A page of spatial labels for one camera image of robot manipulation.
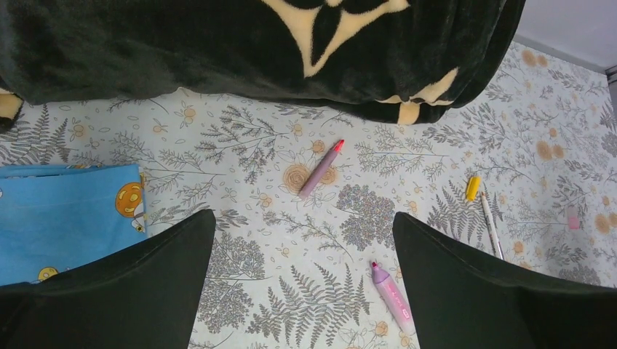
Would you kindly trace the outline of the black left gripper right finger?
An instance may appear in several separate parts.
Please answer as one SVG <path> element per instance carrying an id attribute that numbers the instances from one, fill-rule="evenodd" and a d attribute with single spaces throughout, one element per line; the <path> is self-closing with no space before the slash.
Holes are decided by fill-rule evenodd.
<path id="1" fill-rule="evenodd" d="M 404 212 L 393 237 L 422 348 L 614 348 L 616 291 L 537 273 Z"/>

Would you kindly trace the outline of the pink highlighter pen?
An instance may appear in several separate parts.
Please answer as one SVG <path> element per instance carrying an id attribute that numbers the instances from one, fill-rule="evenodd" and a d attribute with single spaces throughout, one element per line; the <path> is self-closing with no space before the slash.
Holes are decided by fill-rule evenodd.
<path id="1" fill-rule="evenodd" d="M 399 328 L 406 335 L 413 334 L 415 332 L 415 324 L 410 305 L 403 292 L 398 288 L 396 281 L 377 262 L 371 262 L 371 272 L 373 285 Z"/>

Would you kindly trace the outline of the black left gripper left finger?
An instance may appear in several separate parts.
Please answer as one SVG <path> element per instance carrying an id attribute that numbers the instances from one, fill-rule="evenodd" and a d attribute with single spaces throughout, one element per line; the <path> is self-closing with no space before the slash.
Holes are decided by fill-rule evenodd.
<path id="1" fill-rule="evenodd" d="M 3 348 L 187 348 L 215 237 L 209 209 L 38 284 L 1 288 Z"/>

